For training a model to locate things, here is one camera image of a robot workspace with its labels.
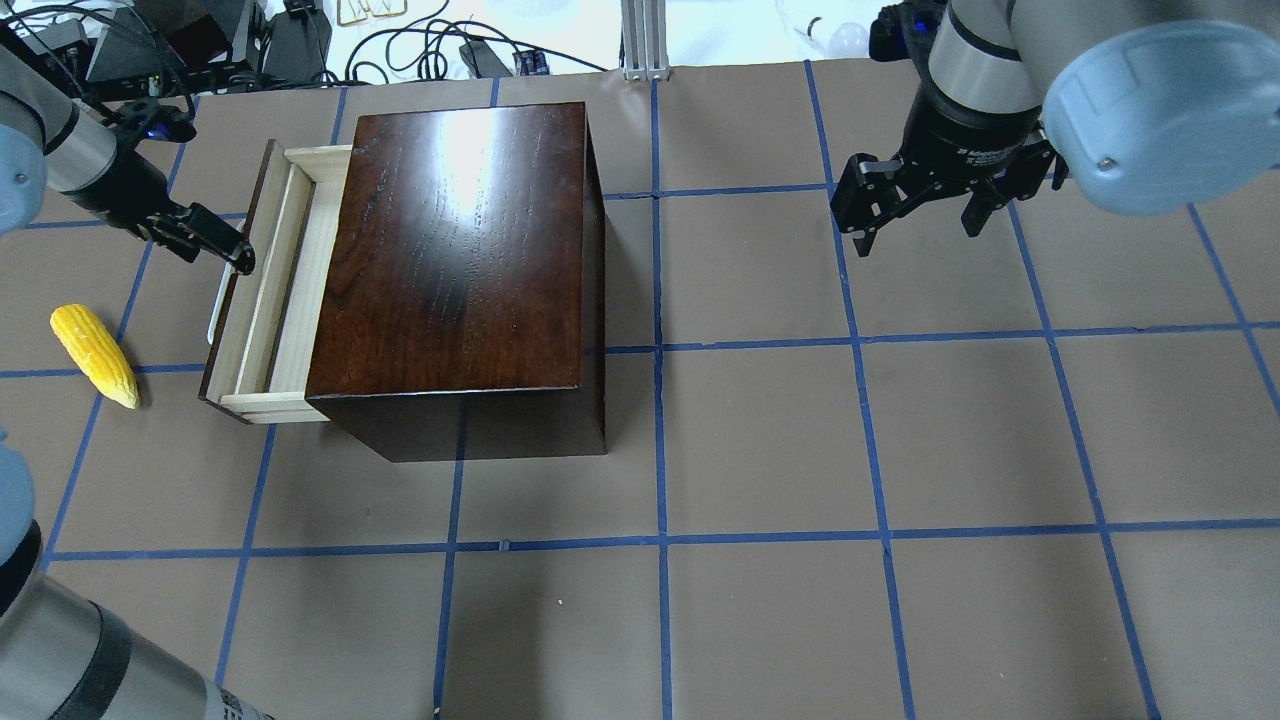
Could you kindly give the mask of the black gripper near corn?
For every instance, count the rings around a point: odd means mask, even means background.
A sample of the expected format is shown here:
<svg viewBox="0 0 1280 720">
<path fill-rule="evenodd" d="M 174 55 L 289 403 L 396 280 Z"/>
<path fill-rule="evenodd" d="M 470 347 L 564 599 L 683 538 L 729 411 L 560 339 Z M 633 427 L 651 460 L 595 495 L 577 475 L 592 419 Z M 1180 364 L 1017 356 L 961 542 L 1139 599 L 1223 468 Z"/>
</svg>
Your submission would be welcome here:
<svg viewBox="0 0 1280 720">
<path fill-rule="evenodd" d="M 134 100 L 116 111 L 115 124 L 104 128 L 115 141 L 114 159 L 86 187 L 70 191 L 72 202 L 110 227 L 163 246 L 186 263 L 195 263 L 201 252 L 207 252 L 238 274 L 253 273 L 256 254 L 243 232 L 197 202 L 187 209 L 174 202 L 168 176 L 137 152 L 145 138 L 170 143 L 195 138 L 191 110 L 159 100 Z"/>
</svg>

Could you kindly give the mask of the grey robot arm near corn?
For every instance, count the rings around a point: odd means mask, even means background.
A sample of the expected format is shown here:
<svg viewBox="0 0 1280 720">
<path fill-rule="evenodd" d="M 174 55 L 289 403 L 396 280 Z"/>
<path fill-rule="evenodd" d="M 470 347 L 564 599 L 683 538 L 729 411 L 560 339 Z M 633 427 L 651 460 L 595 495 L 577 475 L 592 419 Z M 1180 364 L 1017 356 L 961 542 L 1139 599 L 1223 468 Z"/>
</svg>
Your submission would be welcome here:
<svg viewBox="0 0 1280 720">
<path fill-rule="evenodd" d="M 137 149 L 146 120 L 106 120 L 59 88 L 3 29 L 3 716 L 264 719 L 129 626 L 124 614 L 55 578 L 58 503 L 113 401 L 78 375 L 47 316 L 96 304 L 114 329 L 148 250 L 252 261 L 232 222 L 172 199 L 170 172 Z"/>
</svg>

